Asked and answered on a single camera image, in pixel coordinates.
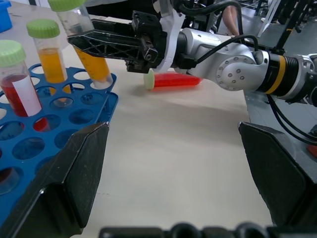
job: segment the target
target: red liquid tube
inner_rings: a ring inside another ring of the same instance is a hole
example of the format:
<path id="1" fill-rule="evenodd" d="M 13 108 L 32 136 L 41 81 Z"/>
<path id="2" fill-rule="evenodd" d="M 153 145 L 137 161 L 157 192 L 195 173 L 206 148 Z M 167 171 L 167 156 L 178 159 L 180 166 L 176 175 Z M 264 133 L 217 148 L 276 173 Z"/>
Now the red liquid tube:
<path id="1" fill-rule="evenodd" d="M 0 41 L 0 87 L 17 116 L 31 117 L 40 112 L 42 105 L 24 60 L 25 52 L 19 42 Z M 36 121 L 34 129 L 49 130 L 47 119 Z"/>
<path id="2" fill-rule="evenodd" d="M 201 83 L 202 79 L 188 74 L 176 72 L 156 73 L 152 70 L 144 74 L 144 86 L 148 90 L 159 90 L 164 88 L 191 88 Z"/>

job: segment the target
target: black cable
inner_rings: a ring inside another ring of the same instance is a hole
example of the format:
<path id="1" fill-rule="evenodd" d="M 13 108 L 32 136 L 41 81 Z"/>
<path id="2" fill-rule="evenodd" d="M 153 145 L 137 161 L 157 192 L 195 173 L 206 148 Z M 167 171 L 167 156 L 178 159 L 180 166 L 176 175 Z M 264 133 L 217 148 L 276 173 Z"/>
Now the black cable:
<path id="1" fill-rule="evenodd" d="M 235 6 L 237 8 L 239 34 L 243 35 L 241 6 L 236 0 L 223 0 L 215 4 L 196 9 L 190 9 L 186 7 L 183 1 L 173 1 L 173 8 L 176 9 L 176 11 L 185 14 L 186 16 L 204 16 L 212 12 L 224 9 L 227 6 Z"/>
<path id="2" fill-rule="evenodd" d="M 271 109 L 272 109 L 272 111 L 273 111 L 273 114 L 274 114 L 274 116 L 275 116 L 275 118 L 277 119 L 277 121 L 278 121 L 278 123 L 284 128 L 284 130 L 286 130 L 286 132 L 287 133 L 289 133 L 291 136 L 293 136 L 294 138 L 296 138 L 296 139 L 298 139 L 298 140 L 300 140 L 300 141 L 302 141 L 302 142 L 304 142 L 304 143 L 307 143 L 307 144 L 310 144 L 310 145 L 317 145 L 317 142 L 315 142 L 315 141 L 309 141 L 309 140 L 306 140 L 306 139 L 304 139 L 304 138 L 301 138 L 301 137 L 299 137 L 298 135 L 296 135 L 296 134 L 294 134 L 289 128 L 287 128 L 287 126 L 282 122 L 282 120 L 281 120 L 281 118 L 279 117 L 279 114 L 278 114 L 278 112 L 277 112 L 277 109 L 276 108 L 278 108 L 277 107 L 277 105 L 275 104 L 275 102 L 274 102 L 274 100 L 273 100 L 273 98 L 271 97 L 271 95 L 267 95 L 267 99 L 268 99 L 268 101 L 269 101 L 269 104 L 270 104 L 270 106 L 271 106 Z M 289 125 L 290 127 L 292 127 L 294 130 L 296 130 L 298 133 L 304 133 L 304 132 L 302 132 L 301 130 L 299 130 L 297 127 L 295 127 L 293 124 L 292 124 L 292 126 L 291 125 Z"/>
<path id="3" fill-rule="evenodd" d="M 241 36 L 236 36 L 233 37 L 225 42 L 222 42 L 220 45 L 216 46 L 215 48 L 213 48 L 212 50 L 208 51 L 206 54 L 204 54 L 203 56 L 201 56 L 198 60 L 197 63 L 201 63 L 202 61 L 204 61 L 205 59 L 207 59 L 209 56 L 211 56 L 212 54 L 216 53 L 218 50 L 222 49 L 223 47 L 237 42 L 237 41 L 241 41 L 245 38 L 250 38 L 253 40 L 254 42 L 254 50 L 257 51 L 259 49 L 259 44 L 258 44 L 258 39 L 255 36 L 252 35 L 241 35 Z"/>

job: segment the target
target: test tube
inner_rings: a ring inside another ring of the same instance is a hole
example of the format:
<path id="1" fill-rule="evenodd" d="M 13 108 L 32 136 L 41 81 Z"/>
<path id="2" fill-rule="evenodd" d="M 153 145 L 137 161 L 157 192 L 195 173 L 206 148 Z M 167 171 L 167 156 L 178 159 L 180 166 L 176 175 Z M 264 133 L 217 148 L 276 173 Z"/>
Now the test tube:
<path id="1" fill-rule="evenodd" d="M 0 87 L 14 113 L 19 117 L 31 117 L 42 109 L 42 105 L 25 65 L 25 52 L 17 41 L 0 40 Z M 46 131 L 46 118 L 34 124 L 37 131 Z"/>
<path id="2" fill-rule="evenodd" d="M 58 45 L 59 26 L 50 19 L 36 19 L 26 24 L 29 36 L 34 39 L 39 54 L 46 81 L 62 83 L 67 79 L 66 68 Z M 70 86 L 63 88 L 65 93 L 71 93 Z M 58 107 L 66 107 L 72 103 L 69 98 L 60 98 L 54 101 Z"/>
<path id="3" fill-rule="evenodd" d="M 51 9 L 57 13 L 68 36 L 94 29 L 84 3 L 85 0 L 49 0 Z M 95 87 L 108 88 L 113 80 L 106 60 L 74 49 Z"/>
<path id="4" fill-rule="evenodd" d="M 199 85 L 201 81 L 201 78 L 176 72 L 154 74 L 150 69 L 148 74 L 144 74 L 144 86 L 151 91 L 192 88 Z"/>

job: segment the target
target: white label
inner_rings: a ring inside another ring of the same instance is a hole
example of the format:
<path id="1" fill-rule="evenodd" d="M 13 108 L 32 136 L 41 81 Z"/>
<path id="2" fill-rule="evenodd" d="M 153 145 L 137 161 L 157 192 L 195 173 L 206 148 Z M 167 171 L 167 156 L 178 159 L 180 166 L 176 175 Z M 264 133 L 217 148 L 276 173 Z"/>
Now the white label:
<path id="1" fill-rule="evenodd" d="M 12 82 L 12 84 L 28 117 L 37 114 L 42 109 L 42 106 L 33 87 L 31 78 L 27 76 L 19 81 Z"/>

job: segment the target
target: red liquid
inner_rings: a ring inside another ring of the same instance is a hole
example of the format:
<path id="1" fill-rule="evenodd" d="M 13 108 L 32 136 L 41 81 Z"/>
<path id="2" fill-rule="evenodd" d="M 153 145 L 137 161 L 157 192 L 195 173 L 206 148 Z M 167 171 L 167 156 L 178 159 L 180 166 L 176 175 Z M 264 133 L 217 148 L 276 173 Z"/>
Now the red liquid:
<path id="1" fill-rule="evenodd" d="M 28 115 L 12 83 L 24 79 L 25 77 L 27 77 L 25 74 L 11 75 L 4 78 L 1 82 L 1 88 L 4 94 L 6 95 L 14 113 L 19 117 L 27 117 Z M 46 131 L 48 126 L 49 124 L 47 119 L 42 118 L 34 124 L 34 129 L 37 131 Z"/>
<path id="2" fill-rule="evenodd" d="M 195 87 L 201 78 L 175 72 L 159 73 L 155 75 L 154 88 L 159 87 Z"/>

